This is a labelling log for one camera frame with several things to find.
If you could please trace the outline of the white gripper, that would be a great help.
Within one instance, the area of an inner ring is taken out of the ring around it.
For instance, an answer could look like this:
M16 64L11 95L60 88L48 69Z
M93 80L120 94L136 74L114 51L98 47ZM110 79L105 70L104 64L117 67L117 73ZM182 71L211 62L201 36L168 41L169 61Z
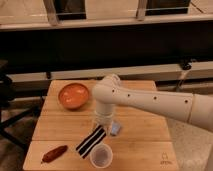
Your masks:
M106 131L108 131L112 125L113 117L113 114L102 115L99 113L95 113L93 119L93 126L97 127L101 125Z

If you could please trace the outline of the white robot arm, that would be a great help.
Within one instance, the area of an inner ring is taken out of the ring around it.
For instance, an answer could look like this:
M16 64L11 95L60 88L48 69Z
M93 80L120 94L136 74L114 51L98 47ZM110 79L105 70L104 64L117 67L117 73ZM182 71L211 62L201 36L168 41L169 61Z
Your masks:
M120 78L108 75L92 89L95 120L108 127L114 106L124 105L182 121L213 132L213 97L193 93L134 90L121 86Z

